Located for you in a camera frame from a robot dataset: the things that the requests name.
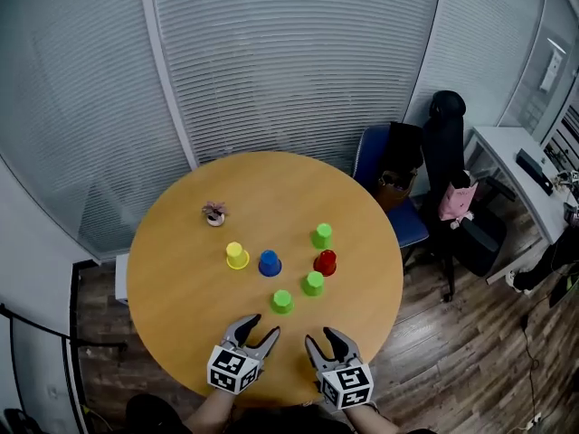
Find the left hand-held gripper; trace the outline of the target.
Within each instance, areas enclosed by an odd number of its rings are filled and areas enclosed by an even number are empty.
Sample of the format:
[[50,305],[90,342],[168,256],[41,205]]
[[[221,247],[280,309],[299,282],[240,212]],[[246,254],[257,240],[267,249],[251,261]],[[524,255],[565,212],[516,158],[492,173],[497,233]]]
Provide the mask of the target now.
[[207,383],[216,389],[239,395],[259,377],[264,359],[280,337],[280,327],[272,328],[255,346],[243,347],[261,314],[243,316],[230,324],[224,341],[216,345],[206,365]]

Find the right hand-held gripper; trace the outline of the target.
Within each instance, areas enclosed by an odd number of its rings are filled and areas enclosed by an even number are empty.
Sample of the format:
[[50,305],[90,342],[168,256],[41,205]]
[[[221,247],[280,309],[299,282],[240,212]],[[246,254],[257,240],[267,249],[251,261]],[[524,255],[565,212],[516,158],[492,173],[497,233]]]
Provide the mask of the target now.
[[367,404],[371,400],[374,381],[369,366],[360,360],[361,354],[356,342],[329,326],[325,326],[323,332],[330,342],[333,359],[328,359],[322,353],[310,335],[305,337],[305,347],[317,371],[324,402],[333,410]]

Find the green paper cup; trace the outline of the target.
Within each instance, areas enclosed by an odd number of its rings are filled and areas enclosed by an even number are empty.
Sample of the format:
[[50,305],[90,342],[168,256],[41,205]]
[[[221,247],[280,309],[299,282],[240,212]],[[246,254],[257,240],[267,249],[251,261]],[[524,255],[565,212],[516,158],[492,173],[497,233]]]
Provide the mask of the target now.
[[324,292],[325,277],[318,271],[310,271],[301,280],[301,289],[309,297],[318,297]]
[[310,233],[310,240],[317,250],[332,248],[332,228],[329,223],[322,222]]
[[295,304],[293,296],[288,290],[278,289],[271,295],[270,306],[273,312],[287,315],[293,310]]

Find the blue plastic cup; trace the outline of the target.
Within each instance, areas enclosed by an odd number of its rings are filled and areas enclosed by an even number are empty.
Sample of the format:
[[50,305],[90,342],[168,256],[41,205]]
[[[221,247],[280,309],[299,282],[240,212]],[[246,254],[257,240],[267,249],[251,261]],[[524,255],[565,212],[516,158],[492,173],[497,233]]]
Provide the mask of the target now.
[[260,255],[258,269],[267,278],[279,275],[282,270],[280,257],[274,250],[265,250]]

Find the yellow plastic cup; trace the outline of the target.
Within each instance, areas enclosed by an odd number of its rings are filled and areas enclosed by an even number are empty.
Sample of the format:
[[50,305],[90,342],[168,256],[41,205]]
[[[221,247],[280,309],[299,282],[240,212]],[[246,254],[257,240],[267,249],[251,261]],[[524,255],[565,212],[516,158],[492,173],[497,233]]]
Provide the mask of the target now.
[[244,269],[250,262],[248,251],[237,241],[232,241],[226,246],[226,263],[230,269]]

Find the red plastic cup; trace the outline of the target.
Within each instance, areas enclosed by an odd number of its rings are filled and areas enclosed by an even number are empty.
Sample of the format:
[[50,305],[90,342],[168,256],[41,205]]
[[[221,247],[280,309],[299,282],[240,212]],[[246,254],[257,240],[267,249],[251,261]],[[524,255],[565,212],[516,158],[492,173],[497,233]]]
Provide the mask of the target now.
[[313,269],[324,277],[329,277],[336,272],[337,254],[333,250],[323,250],[313,263]]

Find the person's right forearm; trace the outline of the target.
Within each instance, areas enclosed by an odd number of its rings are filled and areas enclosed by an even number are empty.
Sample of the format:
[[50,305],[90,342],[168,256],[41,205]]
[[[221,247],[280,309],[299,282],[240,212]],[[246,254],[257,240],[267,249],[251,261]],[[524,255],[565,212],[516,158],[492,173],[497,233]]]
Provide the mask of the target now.
[[344,413],[358,434],[398,434],[399,428],[371,405],[357,405]]

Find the person's left forearm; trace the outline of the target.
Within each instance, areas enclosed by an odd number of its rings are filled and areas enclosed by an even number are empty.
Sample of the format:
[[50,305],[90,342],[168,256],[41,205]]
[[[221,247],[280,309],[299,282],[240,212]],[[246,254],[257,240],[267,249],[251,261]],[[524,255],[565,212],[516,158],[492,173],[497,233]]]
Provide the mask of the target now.
[[236,395],[214,389],[198,410],[183,424],[192,434],[223,434],[232,414]]

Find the small potted plant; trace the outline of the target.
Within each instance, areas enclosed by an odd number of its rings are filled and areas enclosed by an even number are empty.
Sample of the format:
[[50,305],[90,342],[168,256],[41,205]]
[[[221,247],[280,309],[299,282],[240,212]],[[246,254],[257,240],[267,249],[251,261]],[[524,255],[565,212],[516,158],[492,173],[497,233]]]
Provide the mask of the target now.
[[220,227],[224,224],[227,209],[224,203],[207,202],[202,208],[202,213],[210,226]]

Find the white low cabinet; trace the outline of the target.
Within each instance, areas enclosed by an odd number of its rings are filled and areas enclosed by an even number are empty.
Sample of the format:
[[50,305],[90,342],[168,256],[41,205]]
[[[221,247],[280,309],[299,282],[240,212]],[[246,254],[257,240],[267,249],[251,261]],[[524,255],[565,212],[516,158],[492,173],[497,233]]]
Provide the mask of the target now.
[[115,299],[123,305],[128,304],[127,292],[128,254],[118,255],[115,259]]

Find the blue chair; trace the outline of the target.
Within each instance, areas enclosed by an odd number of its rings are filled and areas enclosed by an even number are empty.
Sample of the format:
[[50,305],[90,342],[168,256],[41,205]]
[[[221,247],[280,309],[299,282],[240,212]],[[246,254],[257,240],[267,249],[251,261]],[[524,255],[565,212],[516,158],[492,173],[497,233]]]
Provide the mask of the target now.
[[[378,125],[366,128],[360,137],[352,178],[369,193],[374,191],[378,182],[379,161],[385,151],[389,135],[389,125]],[[385,214],[394,229],[401,249],[428,238],[429,232],[426,225],[409,197],[405,197],[397,207]]]

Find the whiteboard with black stand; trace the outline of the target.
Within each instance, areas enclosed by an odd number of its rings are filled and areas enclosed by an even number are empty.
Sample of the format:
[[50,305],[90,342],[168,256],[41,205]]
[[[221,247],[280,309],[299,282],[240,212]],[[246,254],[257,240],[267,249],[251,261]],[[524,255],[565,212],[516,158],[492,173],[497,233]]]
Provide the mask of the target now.
[[94,434],[86,421],[79,351],[107,349],[122,354],[124,342],[98,343],[65,334],[0,304],[8,322],[9,355],[19,410],[47,434]]

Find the brown handbag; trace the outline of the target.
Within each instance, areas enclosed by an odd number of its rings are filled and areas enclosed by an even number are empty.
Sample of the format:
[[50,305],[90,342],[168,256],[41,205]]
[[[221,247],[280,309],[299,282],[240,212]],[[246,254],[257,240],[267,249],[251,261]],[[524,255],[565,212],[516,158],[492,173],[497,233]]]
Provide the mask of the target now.
[[408,198],[416,176],[416,169],[401,174],[388,170],[382,172],[374,196],[384,212],[399,207]]

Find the pink bag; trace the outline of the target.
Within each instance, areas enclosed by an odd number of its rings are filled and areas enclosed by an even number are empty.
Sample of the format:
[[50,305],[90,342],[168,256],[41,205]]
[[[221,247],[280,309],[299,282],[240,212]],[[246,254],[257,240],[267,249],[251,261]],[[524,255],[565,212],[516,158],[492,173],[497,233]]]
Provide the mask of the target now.
[[467,211],[470,211],[470,204],[476,193],[478,183],[472,186],[455,188],[449,184],[438,208],[438,215],[441,221],[454,221]]

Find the black jacket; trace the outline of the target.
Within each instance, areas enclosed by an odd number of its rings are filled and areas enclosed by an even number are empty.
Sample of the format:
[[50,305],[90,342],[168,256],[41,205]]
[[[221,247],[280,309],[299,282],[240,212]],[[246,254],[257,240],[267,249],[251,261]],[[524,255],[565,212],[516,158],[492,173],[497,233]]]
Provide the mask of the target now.
[[385,150],[385,169],[410,181],[422,163],[422,128],[392,122]]

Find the black office chair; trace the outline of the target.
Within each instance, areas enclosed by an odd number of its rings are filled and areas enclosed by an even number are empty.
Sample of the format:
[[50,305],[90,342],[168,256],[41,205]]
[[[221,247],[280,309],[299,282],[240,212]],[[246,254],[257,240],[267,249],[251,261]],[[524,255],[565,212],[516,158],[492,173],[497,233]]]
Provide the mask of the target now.
[[[453,261],[457,260],[472,274],[489,273],[507,237],[507,225],[489,204],[498,195],[514,202],[516,195],[494,177],[479,179],[465,165],[463,138],[466,103],[459,93],[439,90],[432,96],[429,117],[422,128],[422,154],[429,178],[420,215],[430,233],[430,253],[443,263],[449,292],[443,300],[450,302],[455,294]],[[464,220],[452,230],[452,221],[441,221],[438,208],[449,184],[463,188],[478,183],[470,204],[472,221]]]

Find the white desk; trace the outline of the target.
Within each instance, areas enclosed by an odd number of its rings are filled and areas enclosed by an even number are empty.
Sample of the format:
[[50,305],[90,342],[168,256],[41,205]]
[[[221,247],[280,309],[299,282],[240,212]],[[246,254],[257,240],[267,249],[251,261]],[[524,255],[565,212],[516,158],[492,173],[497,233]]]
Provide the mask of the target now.
[[566,187],[555,189],[550,195],[546,194],[516,163],[518,151],[524,150],[540,164],[547,177],[554,178],[558,174],[544,149],[522,127],[474,127],[464,149],[465,157],[473,156],[477,148],[486,152],[508,179],[540,234],[538,240],[529,243],[514,259],[486,277],[486,282],[491,285],[502,280],[509,271],[529,266],[547,246],[554,244],[567,227],[564,204],[576,205],[577,201]]

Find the black rectangular device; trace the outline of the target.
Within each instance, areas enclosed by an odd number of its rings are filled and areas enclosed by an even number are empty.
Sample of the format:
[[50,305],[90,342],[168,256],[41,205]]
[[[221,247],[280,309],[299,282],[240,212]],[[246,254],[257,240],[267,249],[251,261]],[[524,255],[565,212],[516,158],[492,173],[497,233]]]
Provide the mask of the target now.
[[516,163],[542,188],[547,194],[553,193],[553,184],[544,174],[540,164],[523,148],[516,156]]

